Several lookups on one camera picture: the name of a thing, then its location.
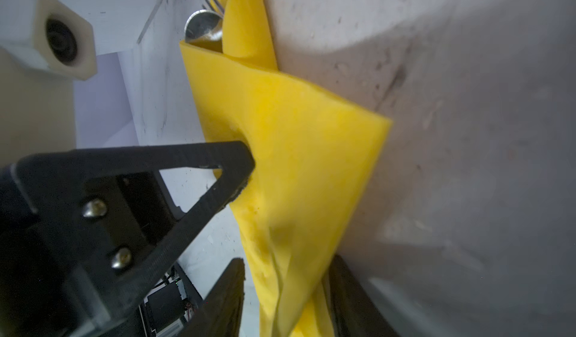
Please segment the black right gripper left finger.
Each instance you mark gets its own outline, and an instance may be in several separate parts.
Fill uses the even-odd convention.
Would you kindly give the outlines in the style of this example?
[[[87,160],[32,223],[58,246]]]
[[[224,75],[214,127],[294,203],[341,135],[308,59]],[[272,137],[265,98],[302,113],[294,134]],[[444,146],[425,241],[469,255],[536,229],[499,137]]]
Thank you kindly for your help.
[[[241,258],[234,258],[178,336],[238,337],[244,282],[245,263]]]

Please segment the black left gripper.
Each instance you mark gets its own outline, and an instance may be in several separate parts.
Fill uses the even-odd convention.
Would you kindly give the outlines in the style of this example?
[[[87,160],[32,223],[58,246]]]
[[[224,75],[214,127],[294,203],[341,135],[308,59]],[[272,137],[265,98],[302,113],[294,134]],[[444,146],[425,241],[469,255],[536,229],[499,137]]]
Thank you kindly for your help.
[[[1,333],[101,336],[149,291],[133,211],[145,164],[14,163],[1,172]]]

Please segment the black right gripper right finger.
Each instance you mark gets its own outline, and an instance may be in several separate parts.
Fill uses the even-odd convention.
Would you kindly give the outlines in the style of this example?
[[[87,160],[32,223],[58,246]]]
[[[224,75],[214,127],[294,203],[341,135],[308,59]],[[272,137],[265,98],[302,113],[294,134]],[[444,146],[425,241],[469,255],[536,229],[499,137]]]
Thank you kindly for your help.
[[[327,306],[336,336],[398,337],[340,255],[327,270]]]

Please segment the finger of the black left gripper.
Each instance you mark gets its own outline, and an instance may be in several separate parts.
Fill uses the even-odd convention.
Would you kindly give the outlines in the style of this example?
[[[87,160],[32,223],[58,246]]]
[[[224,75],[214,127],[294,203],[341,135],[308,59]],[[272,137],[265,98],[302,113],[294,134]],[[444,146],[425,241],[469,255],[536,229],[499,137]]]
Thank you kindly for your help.
[[[148,241],[148,290],[245,187],[254,160],[244,143],[76,149],[15,163],[145,164],[133,212]]]

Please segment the silver spoon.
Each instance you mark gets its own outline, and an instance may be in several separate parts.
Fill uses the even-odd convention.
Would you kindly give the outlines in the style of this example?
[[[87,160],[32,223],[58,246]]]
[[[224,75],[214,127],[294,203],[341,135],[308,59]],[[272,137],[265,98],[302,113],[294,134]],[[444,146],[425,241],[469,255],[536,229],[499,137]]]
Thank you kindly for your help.
[[[195,11],[184,26],[186,43],[221,42],[224,17],[211,10]]]

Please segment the silver fork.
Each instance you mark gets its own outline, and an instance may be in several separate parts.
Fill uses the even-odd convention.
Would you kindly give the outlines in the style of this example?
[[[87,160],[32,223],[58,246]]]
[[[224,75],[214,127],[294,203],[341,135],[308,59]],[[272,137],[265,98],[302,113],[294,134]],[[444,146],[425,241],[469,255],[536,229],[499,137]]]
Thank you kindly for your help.
[[[218,0],[204,0],[202,8],[214,11],[215,13],[220,14],[220,16],[223,16],[225,13],[223,5]]]

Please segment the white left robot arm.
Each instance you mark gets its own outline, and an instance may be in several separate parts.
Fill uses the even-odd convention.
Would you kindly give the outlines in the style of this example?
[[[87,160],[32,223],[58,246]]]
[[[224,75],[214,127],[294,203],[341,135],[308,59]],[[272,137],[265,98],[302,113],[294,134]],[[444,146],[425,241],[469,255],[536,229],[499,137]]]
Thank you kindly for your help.
[[[144,336],[147,294],[245,186],[244,143],[78,149],[75,85],[163,0],[1,0],[1,334]]]

